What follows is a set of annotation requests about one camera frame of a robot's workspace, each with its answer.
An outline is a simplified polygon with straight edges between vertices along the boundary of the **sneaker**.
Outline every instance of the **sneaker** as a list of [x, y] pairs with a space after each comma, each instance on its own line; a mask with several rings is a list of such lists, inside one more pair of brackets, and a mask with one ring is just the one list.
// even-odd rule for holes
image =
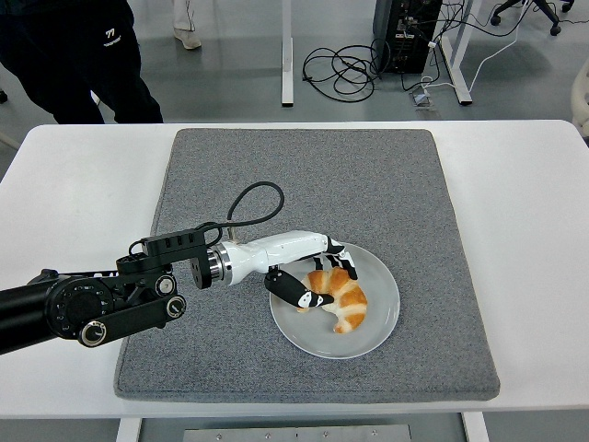
[[201, 47], [201, 41], [193, 31], [174, 28], [174, 37], [182, 41], [185, 49], [196, 49]]

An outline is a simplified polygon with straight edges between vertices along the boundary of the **person's leg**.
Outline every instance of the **person's leg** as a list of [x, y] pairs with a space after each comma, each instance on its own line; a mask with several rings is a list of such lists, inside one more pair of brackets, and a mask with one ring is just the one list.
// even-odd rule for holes
[[27, 17], [0, 16], [0, 63], [18, 78], [31, 101], [58, 123], [104, 123], [88, 85], [34, 44], [29, 26]]
[[140, 77], [133, 12], [125, 0], [88, 0], [52, 13], [46, 31], [55, 22], [61, 24], [60, 50], [114, 111], [116, 122], [163, 122], [159, 104]]
[[193, 2], [194, 0], [172, 0], [174, 37], [182, 41], [184, 48], [189, 50], [202, 45], [195, 32]]

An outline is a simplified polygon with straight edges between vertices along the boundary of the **computer tower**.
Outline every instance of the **computer tower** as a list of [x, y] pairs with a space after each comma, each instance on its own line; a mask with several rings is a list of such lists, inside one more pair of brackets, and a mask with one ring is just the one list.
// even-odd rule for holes
[[384, 72], [422, 73], [441, 7], [442, 0], [376, 0], [376, 67]]

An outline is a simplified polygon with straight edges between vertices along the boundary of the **robotic arm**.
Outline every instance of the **robotic arm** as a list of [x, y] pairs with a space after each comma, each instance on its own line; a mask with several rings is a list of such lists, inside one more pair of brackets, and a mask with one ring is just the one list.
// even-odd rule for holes
[[[54, 337], [77, 339], [87, 347], [115, 341], [150, 329], [163, 328], [181, 317], [186, 300], [179, 295], [172, 263], [190, 260], [194, 282], [200, 289], [213, 282], [235, 285], [252, 272], [265, 274], [266, 288], [297, 307], [317, 307], [333, 302], [316, 294], [280, 269], [281, 264], [313, 257], [322, 268], [322, 257], [348, 270], [357, 279], [350, 253], [326, 235], [292, 231], [247, 244], [234, 240], [219, 243], [222, 228], [257, 224], [275, 216], [283, 206], [278, 186], [262, 181], [249, 186], [233, 204], [255, 187], [268, 185], [281, 195], [270, 215], [243, 223], [204, 223], [194, 229], [143, 238], [116, 261], [117, 271], [58, 273], [45, 269], [27, 285], [0, 291], [0, 355]], [[207, 243], [205, 233], [217, 229]], [[142, 251], [132, 248], [141, 244]]]

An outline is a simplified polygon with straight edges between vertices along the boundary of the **gray felt mat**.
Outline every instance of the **gray felt mat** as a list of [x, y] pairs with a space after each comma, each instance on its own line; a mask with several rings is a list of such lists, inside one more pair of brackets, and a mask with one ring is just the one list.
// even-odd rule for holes
[[[373, 352], [329, 360], [292, 345], [271, 316], [263, 276], [198, 290], [175, 264], [188, 311], [127, 339], [115, 377], [128, 399], [201, 402], [488, 400], [500, 383], [487, 344], [435, 143], [422, 130], [180, 131], [154, 234], [222, 222], [258, 180], [284, 209], [239, 229], [242, 242], [309, 230], [370, 250], [397, 280], [397, 327]], [[257, 189], [234, 219], [278, 201]]]

